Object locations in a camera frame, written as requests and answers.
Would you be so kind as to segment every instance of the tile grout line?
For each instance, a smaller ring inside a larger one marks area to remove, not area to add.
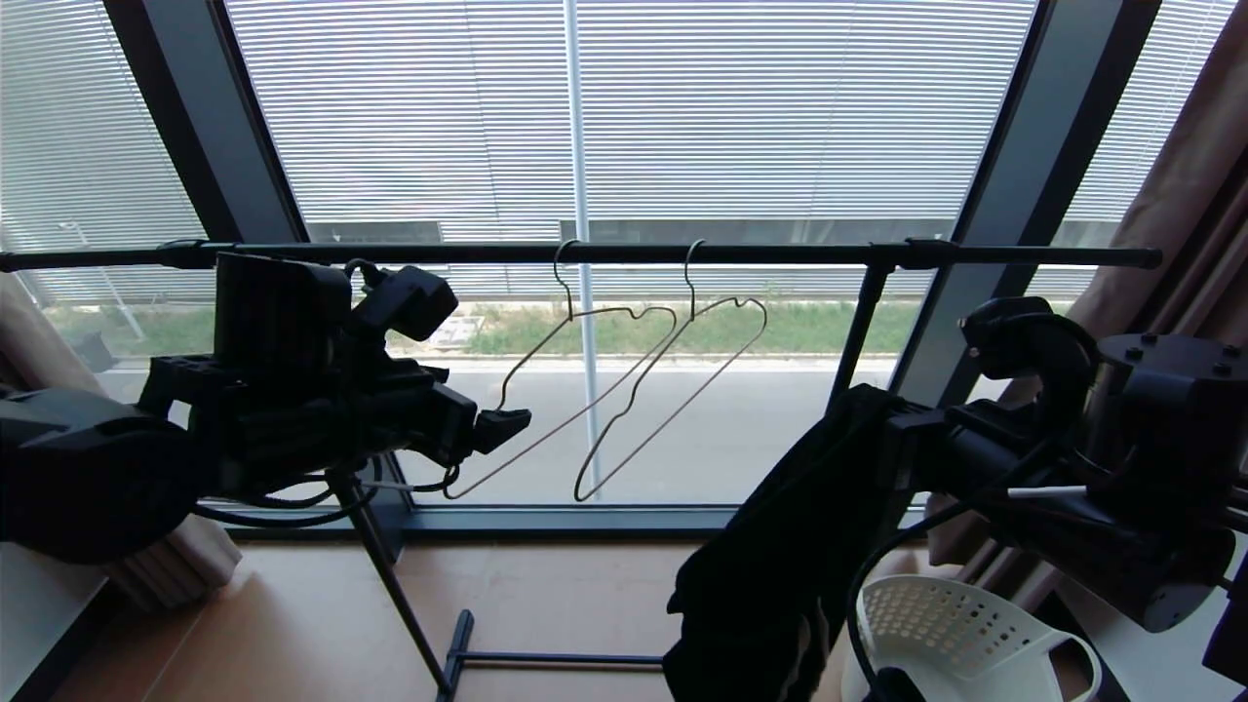
[[[182,652],[182,647],[186,646],[186,641],[191,638],[191,635],[195,633],[195,628],[200,626],[200,620],[203,618],[203,612],[207,608],[208,608],[207,603],[205,603],[205,606],[201,607],[200,612],[195,616],[195,621],[191,622],[191,626],[186,627],[186,633],[182,635],[181,641],[178,641],[177,646],[173,647],[173,651],[170,652],[168,658],[165,660],[165,665],[160,667],[160,672],[156,673],[156,677],[152,678],[151,685],[147,686],[147,692],[144,693],[144,697],[142,700],[140,700],[140,702],[147,702],[147,698],[151,697],[152,692],[156,690],[156,686],[160,685],[161,678],[165,677],[165,671],[168,670],[170,663],[172,663],[173,658],[176,658],[177,655]]]

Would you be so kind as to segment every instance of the grass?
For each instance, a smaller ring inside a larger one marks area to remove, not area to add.
[[[1065,314],[1068,304],[1055,304]],[[633,305],[640,310],[641,305]],[[688,307],[673,304],[678,325],[684,322]],[[768,329],[750,347],[753,353],[836,353],[840,352],[854,317],[852,302],[768,304]],[[70,342],[100,332],[109,350],[116,356],[162,356],[205,353],[212,350],[213,310],[211,306],[156,305],[132,307],[145,339],[130,329],[116,307],[51,307],[47,319]],[[563,319],[558,305],[477,305],[472,314],[484,317],[480,330],[464,352],[483,356],[525,353]],[[919,302],[886,301],[875,311],[866,337],[869,353],[896,353],[902,350]],[[759,330],[761,315],[754,306],[735,309],[724,305],[694,320],[673,345],[674,353],[733,353]],[[671,329],[671,317],[651,311],[640,320],[625,314],[604,314],[594,317],[594,334],[602,353],[643,353],[649,351]],[[391,335],[392,345],[401,352],[421,355],[423,345]],[[580,353],[580,322],[559,331],[542,350],[552,355]]]

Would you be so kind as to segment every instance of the hanger hook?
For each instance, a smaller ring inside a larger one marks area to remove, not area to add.
[[[689,261],[694,257],[694,250],[706,244],[705,239],[699,239],[694,241],[685,254],[685,285],[689,286],[689,319],[694,319],[698,315],[698,289],[694,287],[694,282],[689,280]]]
[[[572,319],[574,316],[573,311],[572,311],[572,289],[568,287],[567,282],[563,282],[562,277],[559,277],[559,259],[563,256],[563,250],[567,249],[567,247],[569,247],[569,246],[572,246],[573,244],[577,244],[577,240],[575,239],[569,239],[568,241],[564,241],[563,244],[559,245],[558,249],[554,250],[554,264],[552,266],[554,269],[554,280],[560,286],[563,286],[564,296],[568,300],[568,320],[567,321],[569,321],[569,322],[572,321]]]

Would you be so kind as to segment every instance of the white wall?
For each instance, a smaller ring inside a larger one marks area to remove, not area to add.
[[[1234,575],[1248,546],[1248,538],[1237,536],[1231,575]],[[1201,665],[1213,627],[1227,607],[1227,596],[1222,590],[1214,591],[1183,623],[1162,633],[1146,632],[1070,581],[1062,583],[1058,595],[1078,618],[1132,702],[1229,702],[1243,692],[1242,686]]]
[[[101,585],[99,568],[0,543],[0,700],[17,692]]]

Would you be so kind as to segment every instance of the white louvered facade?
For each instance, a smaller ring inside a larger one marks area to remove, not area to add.
[[[0,0],[7,250],[203,236],[99,0]],[[1117,221],[1232,0],[1166,0],[1068,212]],[[228,0],[310,224],[436,222],[447,242],[554,241],[573,219],[560,0]],[[952,221],[1030,0],[580,0],[590,217]],[[776,242],[801,241],[791,237]],[[52,271],[46,299],[210,300],[211,276]],[[454,266],[464,297],[540,297],[544,266]],[[708,291],[852,295],[855,269],[714,269]],[[1075,291],[1090,271],[1041,271]],[[929,275],[894,276],[920,295]],[[603,296],[670,270],[595,269]]]

